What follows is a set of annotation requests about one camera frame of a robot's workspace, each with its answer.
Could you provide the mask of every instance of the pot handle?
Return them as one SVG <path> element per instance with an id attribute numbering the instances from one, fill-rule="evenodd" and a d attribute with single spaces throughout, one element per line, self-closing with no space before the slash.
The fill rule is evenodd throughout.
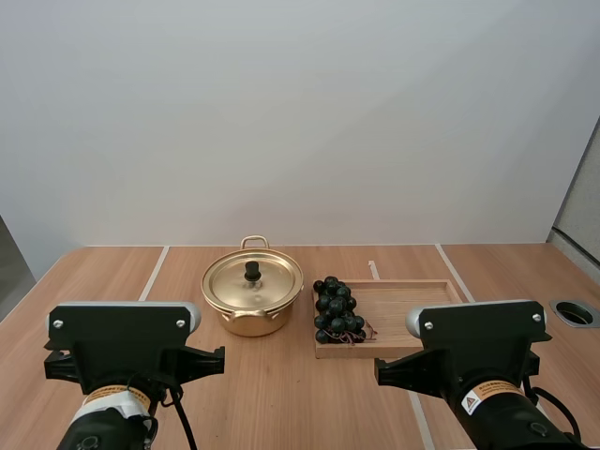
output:
<path id="1" fill-rule="evenodd" d="M 223 319 L 227 322 L 233 322 L 235 319 L 240 319 L 242 317 L 266 317 L 267 314 L 263 309 L 258 311 L 234 311 L 231 314 L 222 314 Z"/>
<path id="2" fill-rule="evenodd" d="M 242 239 L 242 244 L 240 245 L 240 249 L 241 250 L 243 250 L 244 248 L 246 248 L 246 243 L 248 241 L 262 241 L 264 243 L 264 247 L 265 248 L 270 248 L 269 247 L 269 241 L 266 240 L 266 237 L 259 236 L 258 234 L 254 234 L 252 236 L 247 236 L 244 239 Z"/>

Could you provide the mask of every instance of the wooden table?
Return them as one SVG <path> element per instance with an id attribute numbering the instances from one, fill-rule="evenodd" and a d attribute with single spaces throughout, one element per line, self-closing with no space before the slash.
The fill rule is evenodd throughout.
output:
<path id="1" fill-rule="evenodd" d="M 184 406 L 202 450 L 473 448 L 441 400 L 418 396 L 422 437 L 414 398 L 379 387 L 372 361 L 315 359 L 309 289 L 315 278 L 371 278 L 374 262 L 381 279 L 452 279 L 464 301 L 529 298 L 547 307 L 552 300 L 580 299 L 600 308 L 600 287 L 547 244 L 444 246 L 466 292 L 434 246 L 282 247 L 307 281 L 292 320 L 271 336 L 237 337 L 220 328 L 200 287 L 208 265 L 231 250 L 172 247 L 159 268 L 162 247 L 87 247 L 63 257 L 0 323 L 0 448 L 55 448 L 83 400 L 77 384 L 44 378 L 44 318 L 60 302 L 136 301 L 147 293 L 147 300 L 200 307 L 201 326 L 187 345 L 227 348 L 224 375 L 184 386 Z M 534 346 L 542 374 L 533 384 L 556 395 L 578 420 L 583 441 L 598 445 L 600 329 L 570 328 L 549 307 L 547 312 L 554 339 Z M 569 429 L 551 405 L 543 402 L 543 408 Z M 187 449 L 175 411 L 159 409 L 157 418 L 153 448 Z"/>

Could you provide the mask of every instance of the golden pot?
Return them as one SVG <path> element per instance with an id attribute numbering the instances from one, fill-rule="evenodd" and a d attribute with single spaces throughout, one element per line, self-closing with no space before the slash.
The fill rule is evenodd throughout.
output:
<path id="1" fill-rule="evenodd" d="M 264 247 L 246 248 L 251 240 Z M 263 336 L 281 328 L 304 288 L 302 269 L 288 255 L 272 250 L 262 236 L 248 236 L 240 249 L 208 268 L 202 293 L 218 311 L 223 327 L 239 336 Z"/>

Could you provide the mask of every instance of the warning label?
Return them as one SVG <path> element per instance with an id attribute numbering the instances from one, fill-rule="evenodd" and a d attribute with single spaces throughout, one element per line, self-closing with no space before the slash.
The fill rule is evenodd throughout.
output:
<path id="1" fill-rule="evenodd" d="M 518 389 L 510 382 L 482 382 L 481 384 L 476 385 L 471 391 L 469 391 L 465 398 L 462 399 L 460 404 L 465 409 L 468 415 L 472 415 L 479 406 L 479 404 L 486 398 L 506 393 L 524 395 L 520 389 Z"/>

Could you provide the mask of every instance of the yellow sticker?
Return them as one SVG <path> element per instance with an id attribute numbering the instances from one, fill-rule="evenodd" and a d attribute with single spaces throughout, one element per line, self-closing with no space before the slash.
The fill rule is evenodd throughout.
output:
<path id="1" fill-rule="evenodd" d="M 477 384 L 471 391 L 467 393 L 460 404 L 468 415 L 472 415 L 481 402 L 486 398 L 506 393 L 524 396 L 523 392 L 510 382 L 493 380 L 491 382 L 482 382 L 481 384 Z"/>
<path id="2" fill-rule="evenodd" d="M 98 400 L 99 398 L 111 396 L 112 394 L 118 394 L 126 390 L 133 394 L 133 396 L 141 402 L 141 404 L 146 410 L 150 409 L 150 398 L 148 398 L 148 396 L 144 392 L 139 391 L 138 389 L 135 389 L 133 387 L 127 389 L 127 387 L 122 384 L 111 384 L 109 386 L 100 387 L 99 389 L 92 392 L 89 396 L 87 396 L 83 404 L 87 404 L 91 401 Z"/>

